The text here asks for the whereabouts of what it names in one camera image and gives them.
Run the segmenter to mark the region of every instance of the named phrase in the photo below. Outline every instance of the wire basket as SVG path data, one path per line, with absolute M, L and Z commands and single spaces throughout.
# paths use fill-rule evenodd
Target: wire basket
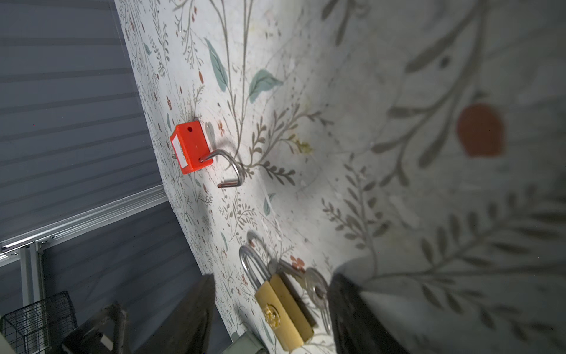
M 66 291 L 0 319 L 0 331 L 16 354 L 60 353 L 63 339 L 75 328 L 75 309 Z

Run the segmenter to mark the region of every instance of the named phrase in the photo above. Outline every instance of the padlock shackle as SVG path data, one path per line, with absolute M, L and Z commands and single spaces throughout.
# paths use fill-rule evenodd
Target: padlock shackle
M 199 162 L 203 163 L 206 160 L 210 160 L 211 158 L 218 155 L 221 155 L 228 160 L 230 165 L 232 165 L 232 167 L 234 168 L 234 171 L 236 171 L 236 176 L 238 177 L 238 181 L 219 183 L 218 188 L 240 187 L 244 183 L 244 179 L 246 178 L 246 176 L 240 171 L 240 168 L 238 167 L 238 163 L 236 162 L 236 160 L 234 160 L 234 158 L 230 156 L 230 154 L 227 153 L 226 151 L 222 149 L 216 149 L 207 156 L 199 158 Z
M 267 282 L 270 278 L 269 272 L 267 271 L 267 267 L 265 266 L 265 264 L 263 264 L 263 261 L 259 257 L 258 253 L 248 245 L 242 245 L 240 247 L 239 255 L 240 255 L 240 261 L 242 262 L 242 267 L 244 268 L 244 273 L 246 273 L 247 277 L 250 279 L 256 291 L 259 290 L 259 287 L 261 287 L 261 285 Z M 258 277 L 255 275 L 252 268 L 250 267 L 250 264 L 248 262 L 249 258 L 251 258 L 254 261 L 256 267 L 261 273 L 260 276 L 263 277 L 262 282 L 258 280 Z

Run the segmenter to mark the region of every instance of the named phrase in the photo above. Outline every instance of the floral pattern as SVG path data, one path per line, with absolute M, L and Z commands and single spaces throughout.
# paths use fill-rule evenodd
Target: floral pattern
M 566 8 L 544 0 L 116 0 L 165 190 L 230 334 L 239 246 L 341 272 L 414 353 L 566 351 Z M 183 175 L 199 120 L 235 156 Z M 315 322 L 321 314 L 290 278 Z M 321 326 L 297 353 L 334 353 Z

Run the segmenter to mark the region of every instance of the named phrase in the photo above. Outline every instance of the leafy branch illustration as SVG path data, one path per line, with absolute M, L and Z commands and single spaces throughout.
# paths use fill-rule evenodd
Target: leafy branch illustration
M 129 22 L 134 33 L 140 33 L 140 30 L 143 31 L 143 24 L 140 21 L 142 12 L 140 7 L 143 6 L 142 3 L 137 1 L 120 0 L 120 2 L 117 2 L 116 5 L 120 8 L 119 13 L 122 24 L 127 24 Z M 124 26 L 126 36 L 128 33 L 127 29 L 128 26 Z M 153 93 L 156 91 L 156 75 L 149 61 L 149 55 L 142 55 L 142 52 L 144 51 L 147 54 L 147 48 L 145 48 L 145 44 L 142 42 L 141 36 L 132 34 L 131 39 L 128 40 L 128 44 L 128 53 L 132 60 L 132 67 L 140 72 L 144 72 L 144 74 L 148 77 L 146 85 L 138 86 L 138 90 L 142 96 L 146 97 L 145 100 L 142 100 L 142 103 L 148 105 L 152 102 L 152 100 L 148 100 L 147 97 L 153 96 Z M 153 107 L 157 109 L 156 101 L 153 101 Z
M 326 203 L 323 198 L 323 212 L 327 214 L 330 221 L 338 224 L 336 231 L 345 230 L 344 237 L 357 242 L 355 245 L 357 249 L 368 248 L 373 257 L 375 276 L 378 271 L 378 256 L 373 240 L 387 232 L 389 222 L 381 221 L 383 214 L 375 211 L 377 198 L 367 196 L 368 192 L 375 188 L 376 182 L 367 182 L 363 178 L 366 167 L 356 171 L 351 165 L 345 164 L 344 168 L 349 172 L 346 174 L 346 179 L 350 184 L 350 187 L 347 188 L 349 197 L 344 198 L 349 211 L 343 215 L 339 208 L 335 208 L 331 202 Z
M 537 334 L 548 337 L 549 341 L 559 349 L 566 348 L 564 343 L 552 335 L 556 326 L 538 321 L 524 321 L 522 320 L 522 311 L 514 306 L 502 304 L 486 305 L 483 300 L 485 295 L 482 292 L 469 289 L 453 289 L 448 285 L 454 283 L 451 279 L 413 279 L 421 284 L 421 291 L 425 299 L 438 309 L 444 309 L 446 305 L 442 304 L 437 292 L 433 291 L 431 287 L 443 292 L 448 308 L 458 315 L 462 315 L 466 311 L 462 302 L 474 307 L 481 323 L 490 330 L 497 330 L 498 322 L 494 318 L 498 318 L 500 321 L 506 322 L 513 336 L 522 342 L 528 342 L 529 336 Z
M 345 2 L 346 9 L 344 11 L 344 16 L 342 17 L 342 21 L 340 22 L 340 26 L 338 27 L 338 32 L 336 34 L 336 46 L 342 44 L 344 34 L 346 33 L 346 27 L 348 26 L 348 21 L 350 20 L 352 14 L 356 14 L 357 17 L 362 18 L 365 17 L 370 11 L 370 6 L 366 3 L 360 3 L 356 0 L 345 0 Z M 338 0 L 329 0 L 327 2 L 327 4 L 322 9 L 322 21 L 326 20 L 330 16 L 337 3 Z
M 462 301 L 475 307 L 482 324 L 492 330 L 496 329 L 496 321 L 494 320 L 494 317 L 496 317 L 506 321 L 514 337 L 523 342 L 528 342 L 529 335 L 536 333 L 546 336 L 554 346 L 566 348 L 566 344 L 552 335 L 554 326 L 537 321 L 524 321 L 522 320 L 524 316 L 519 317 L 521 311 L 512 306 L 504 304 L 486 305 L 485 295 L 477 290 L 452 288 L 456 284 L 455 278 L 467 276 L 537 274 L 563 277 L 563 267 L 566 261 L 551 262 L 545 265 L 497 268 L 492 260 L 469 255 L 469 251 L 478 246 L 487 246 L 495 252 L 515 258 L 531 253 L 531 249 L 520 241 L 504 242 L 495 238 L 501 232 L 516 234 L 522 236 L 525 241 L 532 241 L 537 244 L 560 239 L 561 235 L 554 230 L 554 227 L 566 222 L 566 196 L 564 192 L 564 178 L 561 177 L 553 189 L 542 195 L 537 195 L 534 185 L 524 188 L 523 195 L 520 196 L 513 192 L 508 193 L 505 197 L 504 206 L 493 202 L 486 206 L 485 214 L 491 225 L 484 230 L 480 228 L 480 217 L 477 212 L 468 213 L 465 221 L 454 214 L 450 214 L 448 216 L 448 227 L 439 227 L 436 230 L 434 244 L 426 238 L 421 239 L 423 256 L 430 265 L 426 270 L 379 275 L 372 280 L 405 276 L 421 284 L 425 299 L 436 308 L 444 309 L 446 305 L 442 305 L 439 296 L 431 287 L 444 293 L 448 308 L 457 314 L 464 313 Z M 466 231 L 469 231 L 472 237 L 463 241 L 462 237 Z M 455 261 L 464 262 L 472 269 L 441 271 Z
M 181 45 L 183 46 L 183 55 L 186 56 L 187 62 L 191 69 L 195 67 L 195 62 L 197 66 L 201 66 L 203 64 L 203 60 L 199 58 L 198 53 L 195 48 L 195 41 L 193 39 L 194 32 L 191 28 L 191 18 L 194 21 L 194 15 L 191 16 L 191 11 L 196 12 L 196 8 L 193 7 L 195 0 L 183 0 L 181 3 L 177 4 L 173 11 L 180 10 L 181 13 L 179 17 L 175 15 L 175 25 L 177 26 L 177 36 L 179 35 L 179 31 L 181 32 Z M 187 14 L 187 22 L 184 23 L 184 14 L 185 14 L 185 5 L 188 4 L 188 14 Z
M 199 192 L 199 196 L 197 197 L 197 202 L 201 201 L 206 205 L 210 205 L 212 203 L 212 196 L 209 193 L 205 193 L 204 195 Z
M 320 117 L 321 112 L 317 111 L 314 113 L 308 113 L 305 110 L 299 112 L 300 105 L 297 103 L 294 105 L 293 114 L 289 119 L 285 120 L 285 116 L 289 109 L 282 110 L 279 114 L 273 111 L 273 121 L 270 127 L 263 124 L 263 116 L 260 118 L 259 123 L 256 123 L 256 131 L 252 132 L 251 140 L 252 145 L 250 147 L 250 162 L 248 164 L 241 164 L 242 169 L 248 176 L 252 176 L 254 167 L 263 167 L 267 172 L 267 175 L 274 179 L 276 178 L 279 183 L 285 184 L 284 179 L 288 183 L 295 185 L 292 175 L 295 174 L 295 170 L 285 170 L 285 168 L 278 168 L 272 165 L 271 162 L 267 160 L 267 156 L 273 150 L 273 148 L 279 143 L 286 143 L 292 153 L 295 153 L 295 149 L 299 153 L 309 153 L 312 148 L 308 143 L 301 142 L 296 134 L 290 133 L 291 130 L 296 129 L 299 126 L 298 121 L 301 118 L 308 118 L 310 121 L 314 122 L 319 120 L 323 125 L 333 124 L 332 122 L 326 121 Z M 254 161 L 255 154 L 259 154 L 259 158 Z
M 151 16 L 153 18 L 153 25 L 155 26 L 155 32 L 157 33 L 157 41 L 159 42 L 161 50 L 163 51 L 163 56 L 165 57 L 165 60 L 162 59 L 161 50 L 157 48 L 152 36 L 149 36 L 149 40 L 157 56 L 157 60 L 158 60 L 157 71 L 161 74 L 161 76 L 165 76 L 167 72 L 167 63 L 169 62 L 169 49 L 167 48 L 167 46 L 169 45 L 169 41 L 168 41 L 169 35 L 167 34 L 167 30 L 166 30 L 167 25 L 165 24 L 165 22 L 163 22 L 163 25 L 161 25 L 159 21 L 159 10 L 155 4 L 155 1 L 150 1 L 149 6 L 151 8 Z
M 182 89 L 179 87 L 179 92 L 177 93 L 177 100 L 179 102 L 179 111 L 181 113 L 181 122 L 188 123 L 196 121 L 200 118 L 199 114 L 196 114 L 196 107 L 198 103 L 201 102 L 200 95 L 203 93 L 204 85 L 199 85 L 195 90 L 192 87 L 192 97 L 183 97 Z
M 450 127 L 453 121 L 456 106 L 460 102 L 464 94 L 464 90 L 481 66 L 484 31 L 487 16 L 487 9 L 485 9 L 485 7 L 486 0 L 479 0 L 477 4 L 469 11 L 469 13 L 454 28 L 452 28 L 450 32 L 448 32 L 444 37 L 438 39 L 427 49 L 422 51 L 419 55 L 417 55 L 417 57 L 415 57 L 405 66 L 406 73 L 417 72 L 428 66 L 455 42 L 456 38 L 459 37 L 459 35 L 472 22 L 473 19 L 478 17 L 477 30 L 470 54 L 456 80 L 452 83 L 448 91 L 428 107 L 393 106 L 387 111 L 388 117 L 394 120 L 411 119 L 418 115 L 422 115 L 422 118 L 411 129 L 409 129 L 407 133 L 403 134 L 399 138 L 387 142 L 377 143 L 372 146 L 371 151 L 377 155 L 383 154 L 400 146 L 395 167 L 393 168 L 393 171 L 386 174 L 385 177 L 381 179 L 379 183 L 380 186 L 389 184 L 393 177 L 397 177 L 399 183 L 402 186 L 409 185 L 409 178 L 407 177 L 407 174 L 405 173 L 402 166 L 406 149 L 411 140 L 416 136 L 417 132 L 419 132 L 426 123 L 428 123 L 433 117 L 435 117 L 437 112 L 442 107 L 448 104 L 447 114 L 444 118 L 444 123 L 442 125 L 442 128 L 440 129 L 440 132 L 430 143 L 430 145 L 426 149 L 424 149 L 424 151 L 418 158 L 417 162 L 419 168 L 425 169 L 429 167 L 434 162 L 434 160 L 436 160 L 440 151 L 444 147 L 444 144 L 448 139 L 448 134 L 450 132 Z
M 210 53 L 210 58 L 211 58 L 211 64 L 212 64 L 212 68 L 214 71 L 214 74 L 216 76 L 216 81 L 218 83 L 218 86 L 220 87 L 220 90 L 222 92 L 226 91 L 226 89 L 228 89 L 228 94 L 230 95 L 229 100 L 227 101 L 229 110 L 230 110 L 230 114 L 232 115 L 233 119 L 234 119 L 234 123 L 235 123 L 235 128 L 236 128 L 236 136 L 237 136 L 237 146 L 236 146 L 236 151 L 234 153 L 234 155 L 238 155 L 238 151 L 242 142 L 242 133 L 243 133 L 243 122 L 244 122 L 244 117 L 245 117 L 245 112 L 246 112 L 246 104 L 247 104 L 247 99 L 251 96 L 246 97 L 244 95 L 245 92 L 245 85 L 246 85 L 246 53 L 247 53 L 247 38 L 248 38 L 248 32 L 250 30 L 250 16 L 251 16 L 251 9 L 253 6 L 254 1 L 250 0 L 250 6 L 247 6 L 247 1 L 244 0 L 244 9 L 243 9 L 243 13 L 244 13 L 244 24 L 243 24 L 243 58 L 242 58 L 242 70 L 241 70 L 241 75 L 242 75 L 242 104 L 241 104 L 241 113 L 238 117 L 237 114 L 237 108 L 236 108 L 236 95 L 233 92 L 233 86 L 232 86 L 232 78 L 231 78 L 231 71 L 232 71 L 232 66 L 230 65 L 230 48 L 228 46 L 228 25 L 226 22 L 226 10 L 225 10 L 225 6 L 224 6 L 224 0 L 220 0 L 220 4 L 221 4 L 221 8 L 222 8 L 222 13 L 220 13 L 220 9 L 219 7 L 215 4 L 215 2 L 213 0 L 209 0 L 210 4 L 213 6 L 216 14 L 218 15 L 218 18 L 220 20 L 220 24 L 222 26 L 222 34 L 224 35 L 224 44 L 226 47 L 226 63 L 228 65 L 228 73 L 226 73 L 226 69 L 224 67 L 224 65 L 222 64 L 222 60 L 220 59 L 218 53 L 216 52 L 216 50 L 214 49 L 214 47 L 212 46 L 212 44 L 210 43 L 210 41 L 208 41 L 207 39 L 205 39 L 207 45 L 208 45 L 208 50 Z M 271 76 L 271 74 L 269 74 L 269 76 L 272 79 L 272 86 L 275 86 L 277 84 L 277 82 L 279 82 L 278 80 L 276 80 L 275 78 L 273 78 L 273 76 Z M 271 87 L 269 88 L 265 88 L 265 87 L 260 87 L 262 88 L 261 91 L 266 91 L 267 89 L 271 89 Z
M 242 202 L 239 192 L 236 191 L 236 195 L 231 201 L 226 194 L 224 194 L 221 200 L 223 205 L 218 209 L 220 214 L 222 214 L 226 222 L 230 225 L 230 231 L 232 233 L 228 242 L 232 241 L 237 236 L 241 237 L 240 231 L 244 230 L 244 226 L 250 225 L 257 227 L 257 223 L 254 219 L 254 216 L 256 216 L 255 208 Z

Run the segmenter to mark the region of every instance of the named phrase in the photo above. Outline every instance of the metal frame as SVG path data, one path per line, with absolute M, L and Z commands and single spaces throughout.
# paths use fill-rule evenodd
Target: metal frame
M 115 221 L 166 202 L 163 185 L 158 185 L 101 207 L 68 217 L 47 226 L 28 231 L 0 242 L 0 266 L 11 263 L 8 258 L 19 258 L 18 249 L 38 242 L 48 248 L 70 240 L 83 233 L 106 226 Z
M 34 302 L 41 301 L 45 298 L 45 283 L 43 278 L 43 251 L 39 244 L 34 242 L 29 246 L 20 248 L 20 271 L 22 273 L 22 301 L 23 306 L 28 306 Z M 46 323 L 45 318 L 36 313 L 27 313 L 27 322 L 30 323 L 32 332 L 38 327 L 43 328 Z M 46 331 L 42 333 L 32 333 L 25 339 L 26 348 L 35 348 L 38 352 L 43 352 L 45 344 L 40 343 L 40 338 L 46 338 L 49 334 Z

